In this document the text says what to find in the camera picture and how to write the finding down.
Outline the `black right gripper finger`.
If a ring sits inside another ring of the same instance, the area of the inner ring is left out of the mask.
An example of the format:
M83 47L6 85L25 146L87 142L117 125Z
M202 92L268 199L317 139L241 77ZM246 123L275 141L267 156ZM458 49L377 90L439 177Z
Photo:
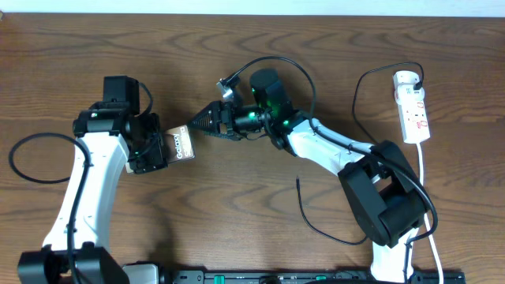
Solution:
M220 138L220 139L225 139L225 140L232 140L232 141L239 141L239 140L241 140L241 136L238 135L238 134L236 134L235 132L231 132L231 133L214 133L214 132L204 131L204 134L207 135L207 136L213 136L213 137Z
M191 129L200 130L207 133L218 133L220 122L221 102L213 101L203 110L196 114L187 126Z

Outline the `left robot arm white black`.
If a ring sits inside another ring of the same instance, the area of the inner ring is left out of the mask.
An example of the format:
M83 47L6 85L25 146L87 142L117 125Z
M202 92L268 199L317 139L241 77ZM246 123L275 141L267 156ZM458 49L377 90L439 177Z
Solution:
M110 254L110 217L123 170L146 174L167 165L159 116L140 108L145 85L127 76L105 77L103 98L73 122L72 173L61 209L38 251L21 254L23 283L129 283Z

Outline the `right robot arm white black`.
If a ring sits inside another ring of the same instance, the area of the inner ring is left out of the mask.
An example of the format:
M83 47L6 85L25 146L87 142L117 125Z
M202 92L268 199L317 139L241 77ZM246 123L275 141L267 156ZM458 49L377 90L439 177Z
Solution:
M372 241L372 277L411 280L412 244L432 203L399 147L387 140L362 143L324 127L293 106L275 69L260 69L250 77L253 105L243 103L239 81L221 79L222 99L196 114L189 128L234 141L261 133L278 149L336 175L357 224Z

